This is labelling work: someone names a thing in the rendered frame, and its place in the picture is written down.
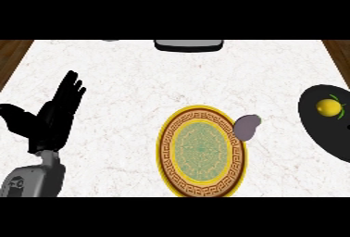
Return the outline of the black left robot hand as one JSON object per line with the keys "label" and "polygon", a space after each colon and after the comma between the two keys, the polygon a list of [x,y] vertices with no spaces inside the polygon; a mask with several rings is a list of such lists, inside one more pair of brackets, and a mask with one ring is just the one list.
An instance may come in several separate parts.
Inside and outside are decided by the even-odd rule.
{"label": "black left robot hand", "polygon": [[58,91],[37,115],[12,104],[0,104],[0,117],[9,131],[28,138],[28,152],[58,152],[67,143],[74,115],[83,100],[86,88],[79,73],[70,70]]}

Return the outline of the black pan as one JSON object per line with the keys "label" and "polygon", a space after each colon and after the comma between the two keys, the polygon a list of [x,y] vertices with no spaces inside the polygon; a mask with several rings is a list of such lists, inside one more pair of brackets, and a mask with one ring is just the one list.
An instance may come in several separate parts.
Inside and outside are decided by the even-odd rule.
{"label": "black pan", "polygon": [[[325,117],[316,108],[324,99],[340,101],[341,111]],[[333,85],[315,85],[302,94],[299,113],[306,132],[321,148],[350,163],[350,92]]]}

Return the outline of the yellow lemon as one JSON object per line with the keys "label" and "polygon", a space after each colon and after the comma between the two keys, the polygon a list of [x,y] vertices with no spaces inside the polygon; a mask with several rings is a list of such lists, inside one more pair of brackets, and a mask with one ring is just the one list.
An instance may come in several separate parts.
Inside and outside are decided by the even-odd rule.
{"label": "yellow lemon", "polygon": [[324,99],[318,102],[316,109],[325,117],[334,117],[341,112],[341,104],[334,99]]}

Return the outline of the grey and black appliance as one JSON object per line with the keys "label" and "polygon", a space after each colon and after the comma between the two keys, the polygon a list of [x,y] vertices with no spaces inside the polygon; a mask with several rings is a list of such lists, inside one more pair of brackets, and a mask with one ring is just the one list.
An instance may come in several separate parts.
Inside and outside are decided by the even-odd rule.
{"label": "grey and black appliance", "polygon": [[223,40],[155,40],[155,48],[160,51],[203,53],[219,51]]}

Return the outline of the purple eggplant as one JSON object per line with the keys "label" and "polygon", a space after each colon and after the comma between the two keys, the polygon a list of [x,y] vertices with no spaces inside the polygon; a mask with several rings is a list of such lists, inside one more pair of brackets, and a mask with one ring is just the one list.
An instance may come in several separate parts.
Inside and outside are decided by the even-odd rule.
{"label": "purple eggplant", "polygon": [[245,115],[234,123],[234,134],[241,141],[248,141],[262,124],[262,118],[257,115]]}

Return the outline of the yellow patterned plate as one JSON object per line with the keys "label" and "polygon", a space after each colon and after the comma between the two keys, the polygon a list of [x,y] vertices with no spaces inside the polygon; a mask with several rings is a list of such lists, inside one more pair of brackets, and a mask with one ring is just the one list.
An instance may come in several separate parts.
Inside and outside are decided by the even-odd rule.
{"label": "yellow patterned plate", "polygon": [[245,177],[247,144],[234,120],[211,106],[186,106],[167,118],[157,138],[157,167],[178,196],[231,196]]}

